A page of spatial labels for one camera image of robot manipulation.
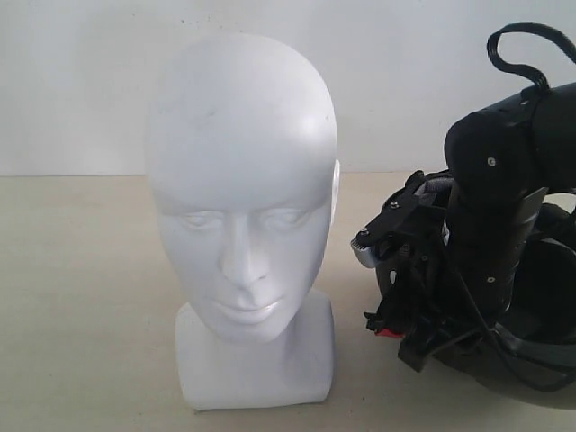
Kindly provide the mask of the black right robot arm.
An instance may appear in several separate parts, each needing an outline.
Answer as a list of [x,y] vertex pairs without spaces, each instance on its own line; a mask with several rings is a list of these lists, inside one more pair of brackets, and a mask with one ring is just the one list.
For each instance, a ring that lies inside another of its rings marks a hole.
[[381,301],[366,314],[399,359],[575,379],[575,87],[532,87],[456,122],[447,167],[417,171],[352,239]]

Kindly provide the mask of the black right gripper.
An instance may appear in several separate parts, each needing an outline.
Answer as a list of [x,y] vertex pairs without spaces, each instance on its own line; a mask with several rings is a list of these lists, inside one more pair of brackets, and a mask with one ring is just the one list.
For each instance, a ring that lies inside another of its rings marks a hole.
[[432,358],[498,354],[498,217],[447,171],[414,172],[358,233],[380,259],[382,296],[364,316],[377,336],[400,341],[399,359],[420,372]]

